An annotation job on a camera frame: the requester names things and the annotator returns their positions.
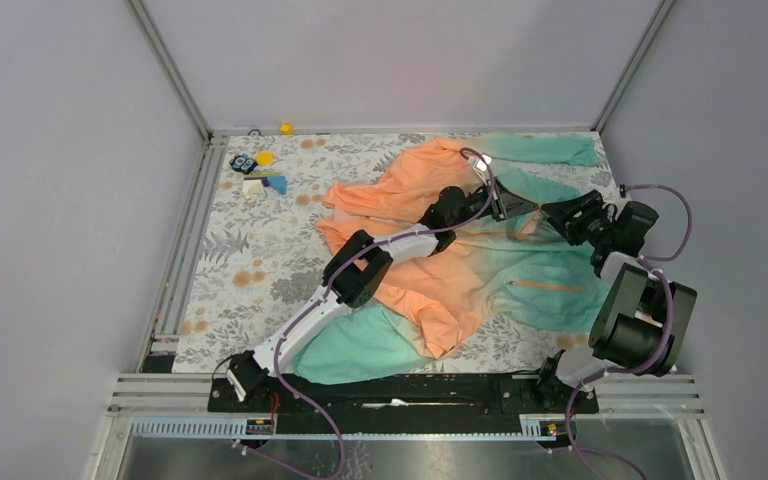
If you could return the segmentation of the orange and teal jacket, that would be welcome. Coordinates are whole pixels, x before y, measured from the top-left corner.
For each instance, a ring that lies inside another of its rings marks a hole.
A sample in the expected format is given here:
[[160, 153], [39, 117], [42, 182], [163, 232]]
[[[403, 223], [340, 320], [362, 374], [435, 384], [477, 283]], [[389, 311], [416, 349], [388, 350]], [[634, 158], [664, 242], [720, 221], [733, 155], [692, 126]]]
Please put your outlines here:
[[[571, 200], [578, 191], [527, 173], [524, 164], [600, 161], [589, 137], [435, 138], [403, 151], [371, 185], [330, 188], [324, 202], [332, 214], [317, 224], [328, 247], [340, 249], [359, 230], [389, 235], [418, 222], [447, 187], [474, 191], [480, 181], [463, 148], [488, 155], [500, 183], [537, 204]], [[590, 246], [568, 244], [538, 211], [503, 222], [467, 215], [445, 251], [394, 264], [374, 304], [326, 326], [298, 353], [293, 370], [321, 384], [405, 373], [452, 355], [497, 315], [540, 330], [586, 332], [609, 290], [591, 255]]]

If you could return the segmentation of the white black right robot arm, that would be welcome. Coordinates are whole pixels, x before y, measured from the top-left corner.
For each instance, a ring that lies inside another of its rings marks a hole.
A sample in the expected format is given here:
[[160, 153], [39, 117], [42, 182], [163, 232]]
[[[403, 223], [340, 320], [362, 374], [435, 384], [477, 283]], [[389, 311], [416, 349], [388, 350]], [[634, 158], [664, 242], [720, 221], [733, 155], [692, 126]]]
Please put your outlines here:
[[557, 412], [577, 404], [586, 387], [610, 373], [667, 374], [676, 363], [697, 293], [664, 279], [641, 254], [658, 213], [634, 200], [621, 207], [609, 204], [597, 191], [547, 204], [543, 212], [569, 244], [592, 247], [590, 263], [610, 289], [587, 345], [547, 358], [530, 389], [531, 400]]

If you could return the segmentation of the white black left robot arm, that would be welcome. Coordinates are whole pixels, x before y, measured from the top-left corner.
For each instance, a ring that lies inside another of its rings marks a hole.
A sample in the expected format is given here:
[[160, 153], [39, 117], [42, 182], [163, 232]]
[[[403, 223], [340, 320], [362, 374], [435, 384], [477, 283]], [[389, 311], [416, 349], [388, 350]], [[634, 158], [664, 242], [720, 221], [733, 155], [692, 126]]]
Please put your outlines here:
[[304, 306], [254, 349], [230, 358], [226, 378], [232, 398], [248, 411], [264, 407], [271, 388], [267, 379], [277, 378], [329, 323], [366, 304], [391, 267], [443, 252], [456, 239], [458, 228], [479, 218], [501, 222], [537, 210], [537, 202], [492, 178], [470, 194], [457, 186], [444, 188], [406, 230], [384, 236], [356, 231], [328, 262], [321, 285]]

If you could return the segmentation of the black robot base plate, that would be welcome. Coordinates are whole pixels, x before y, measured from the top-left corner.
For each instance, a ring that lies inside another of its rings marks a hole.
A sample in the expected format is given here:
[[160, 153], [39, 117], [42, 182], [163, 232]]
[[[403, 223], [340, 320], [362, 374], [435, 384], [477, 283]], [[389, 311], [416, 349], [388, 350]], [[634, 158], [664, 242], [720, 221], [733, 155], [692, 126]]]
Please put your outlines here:
[[306, 395], [332, 411], [381, 405], [470, 407], [485, 414], [562, 414], [573, 388], [556, 378], [529, 372], [496, 374], [405, 374], [338, 385], [311, 383], [296, 375], [284, 380], [298, 392], [268, 377], [239, 400], [231, 383], [212, 382], [207, 410], [212, 413], [307, 413]]

